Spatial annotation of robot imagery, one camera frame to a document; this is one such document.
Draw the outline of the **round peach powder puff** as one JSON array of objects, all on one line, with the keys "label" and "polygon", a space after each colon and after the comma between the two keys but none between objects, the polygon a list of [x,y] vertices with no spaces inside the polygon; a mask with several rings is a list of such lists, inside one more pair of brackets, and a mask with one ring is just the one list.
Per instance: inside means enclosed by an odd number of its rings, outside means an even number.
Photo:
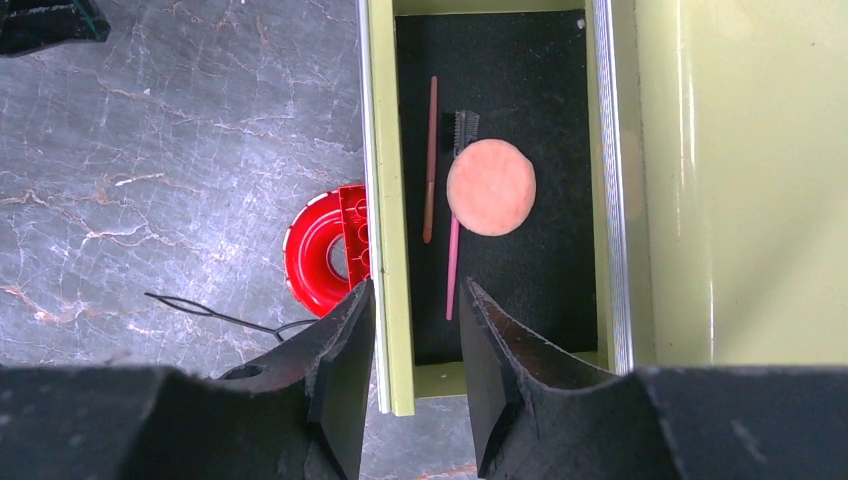
[{"label": "round peach powder puff", "polygon": [[533,163],[513,144],[482,139],[453,161],[446,194],[452,214],[482,236],[506,235],[529,217],[537,179]]}]

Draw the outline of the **thin pink lip pencil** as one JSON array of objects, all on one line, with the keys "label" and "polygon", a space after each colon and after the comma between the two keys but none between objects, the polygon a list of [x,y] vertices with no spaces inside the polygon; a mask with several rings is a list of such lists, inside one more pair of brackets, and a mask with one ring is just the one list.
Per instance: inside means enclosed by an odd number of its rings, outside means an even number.
[{"label": "thin pink lip pencil", "polygon": [[430,79],[426,189],[422,231],[422,240],[425,244],[429,244],[432,240],[436,167],[438,156],[438,116],[438,78],[436,76],[432,76]]}]

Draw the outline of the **green drawer cabinet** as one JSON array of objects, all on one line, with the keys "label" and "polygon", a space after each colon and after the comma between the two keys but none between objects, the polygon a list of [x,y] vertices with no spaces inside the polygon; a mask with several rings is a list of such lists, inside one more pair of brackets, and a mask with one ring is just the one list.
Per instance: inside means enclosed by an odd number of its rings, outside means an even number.
[{"label": "green drawer cabinet", "polygon": [[584,1],[599,344],[847,360],[847,5]]}]

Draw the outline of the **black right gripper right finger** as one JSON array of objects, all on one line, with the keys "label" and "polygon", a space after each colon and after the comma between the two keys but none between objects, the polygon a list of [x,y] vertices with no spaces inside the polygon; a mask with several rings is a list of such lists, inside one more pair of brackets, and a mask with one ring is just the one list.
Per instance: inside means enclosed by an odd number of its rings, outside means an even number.
[{"label": "black right gripper right finger", "polygon": [[843,367],[641,367],[564,351],[466,280],[461,346],[484,479],[843,479]]}]

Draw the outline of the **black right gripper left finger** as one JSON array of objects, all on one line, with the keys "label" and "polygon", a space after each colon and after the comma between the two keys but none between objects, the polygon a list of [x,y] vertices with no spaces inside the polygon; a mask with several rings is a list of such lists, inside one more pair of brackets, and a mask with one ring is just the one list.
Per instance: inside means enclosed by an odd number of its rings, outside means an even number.
[{"label": "black right gripper left finger", "polygon": [[217,379],[152,365],[5,367],[5,479],[355,479],[374,287]]}]

